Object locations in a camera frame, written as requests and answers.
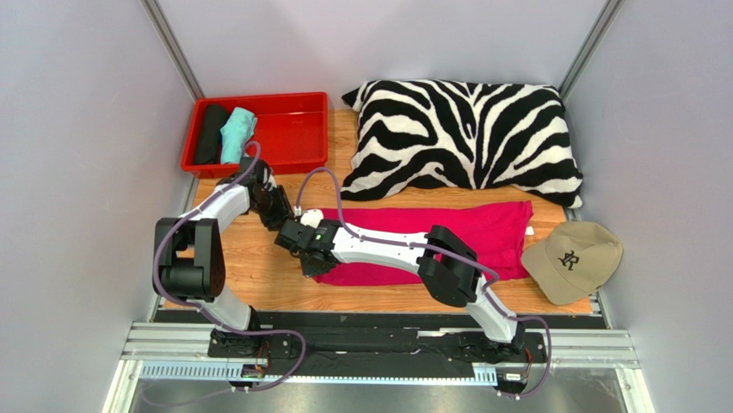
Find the magenta t shirt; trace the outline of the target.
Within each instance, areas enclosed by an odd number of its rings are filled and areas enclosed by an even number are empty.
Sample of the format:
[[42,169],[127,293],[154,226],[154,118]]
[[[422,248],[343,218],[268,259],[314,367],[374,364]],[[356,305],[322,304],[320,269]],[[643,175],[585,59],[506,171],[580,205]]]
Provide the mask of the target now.
[[[501,280],[529,276],[520,258],[526,228],[533,216],[532,203],[511,201],[465,209],[448,208],[347,208],[344,218],[350,225],[376,231],[399,233],[428,232],[442,225],[476,251],[479,262],[495,270]],[[339,265],[317,283],[339,287],[376,287],[419,284],[420,279],[396,268],[368,263]]]

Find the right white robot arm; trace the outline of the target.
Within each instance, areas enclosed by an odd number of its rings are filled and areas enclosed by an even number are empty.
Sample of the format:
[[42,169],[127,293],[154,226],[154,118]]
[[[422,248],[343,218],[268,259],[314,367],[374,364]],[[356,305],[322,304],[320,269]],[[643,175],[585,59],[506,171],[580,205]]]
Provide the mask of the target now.
[[429,232],[395,233],[333,219],[316,225],[288,219],[274,242],[299,259],[306,277],[356,263],[413,274],[434,300],[465,309],[490,346],[515,354],[524,348],[524,326],[490,288],[497,273],[479,263],[477,253],[445,226],[435,225]]

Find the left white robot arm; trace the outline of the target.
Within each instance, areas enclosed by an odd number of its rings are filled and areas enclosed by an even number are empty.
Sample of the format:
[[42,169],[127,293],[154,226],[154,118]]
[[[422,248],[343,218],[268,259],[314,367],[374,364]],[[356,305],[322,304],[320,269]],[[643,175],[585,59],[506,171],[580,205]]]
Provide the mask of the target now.
[[178,218],[161,218],[155,227],[152,287],[178,305],[202,312],[219,337],[264,335],[256,311],[225,284],[223,231],[239,216],[256,213],[269,231],[293,218],[285,190],[261,159],[245,157],[237,173],[220,180],[214,192]]

